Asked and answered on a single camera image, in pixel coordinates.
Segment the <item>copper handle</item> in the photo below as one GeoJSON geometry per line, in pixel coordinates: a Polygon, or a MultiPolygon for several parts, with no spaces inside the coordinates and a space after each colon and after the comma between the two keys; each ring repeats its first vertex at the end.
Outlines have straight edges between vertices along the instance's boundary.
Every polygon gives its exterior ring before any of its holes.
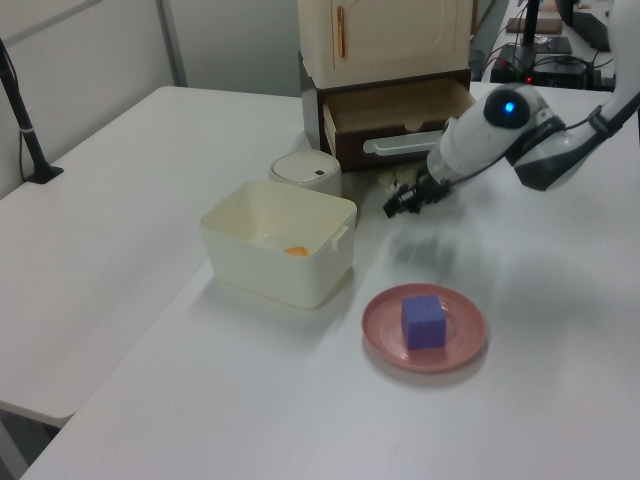
{"type": "Polygon", "coordinates": [[[344,58],[346,55],[344,48],[344,7],[338,5],[338,55],[344,58]]]}

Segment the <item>black clamp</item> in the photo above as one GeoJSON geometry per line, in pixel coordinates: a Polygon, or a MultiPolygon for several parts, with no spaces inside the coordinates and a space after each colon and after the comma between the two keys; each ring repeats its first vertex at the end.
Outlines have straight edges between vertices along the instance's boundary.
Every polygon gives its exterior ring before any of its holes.
{"type": "Polygon", "coordinates": [[[621,126],[613,125],[609,120],[604,118],[600,112],[602,111],[602,105],[598,105],[596,109],[589,114],[587,117],[587,121],[589,125],[593,127],[593,129],[598,132],[598,134],[604,138],[611,138],[618,130],[620,130],[621,126]]]}

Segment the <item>white plastic bin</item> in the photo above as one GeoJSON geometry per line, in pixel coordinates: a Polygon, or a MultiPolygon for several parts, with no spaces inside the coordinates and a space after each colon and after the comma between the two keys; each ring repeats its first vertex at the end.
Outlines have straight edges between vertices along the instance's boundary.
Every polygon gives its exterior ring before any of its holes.
{"type": "Polygon", "coordinates": [[[305,150],[279,158],[269,170],[269,179],[315,192],[342,195],[340,162],[320,150],[305,150]]]}
{"type": "Polygon", "coordinates": [[[353,202],[251,181],[200,220],[216,277],[299,308],[319,306],[353,262],[353,202]],[[304,247],[306,256],[285,253],[304,247]]]}

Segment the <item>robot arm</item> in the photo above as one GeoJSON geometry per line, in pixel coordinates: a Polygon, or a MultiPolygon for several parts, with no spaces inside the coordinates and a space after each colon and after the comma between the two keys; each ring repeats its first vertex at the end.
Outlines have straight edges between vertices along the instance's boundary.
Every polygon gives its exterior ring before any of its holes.
{"type": "Polygon", "coordinates": [[[567,128],[531,85],[502,85],[447,122],[416,184],[404,186],[387,202],[387,215],[419,212],[503,157],[529,188],[544,191],[570,178],[640,107],[640,57],[634,47],[638,21],[640,2],[616,0],[608,27],[616,89],[583,122],[567,128]]]}

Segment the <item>white wall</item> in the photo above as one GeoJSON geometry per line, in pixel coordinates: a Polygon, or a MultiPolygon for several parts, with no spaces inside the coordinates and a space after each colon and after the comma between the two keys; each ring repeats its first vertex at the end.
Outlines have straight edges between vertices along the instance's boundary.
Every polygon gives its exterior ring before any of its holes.
{"type": "MultiPolygon", "coordinates": [[[[151,91],[173,85],[156,0],[101,0],[7,47],[50,163],[151,91]]],[[[17,158],[18,126],[0,89],[0,198],[20,184],[17,158]]]]}
{"type": "Polygon", "coordinates": [[[493,44],[498,37],[498,31],[500,30],[500,25],[502,24],[508,3],[509,0],[495,0],[484,22],[482,22],[480,28],[473,36],[471,47],[481,50],[485,54],[485,59],[493,49],[493,44]]]}
{"type": "Polygon", "coordinates": [[[297,0],[165,0],[189,87],[300,96],[297,0]]]}

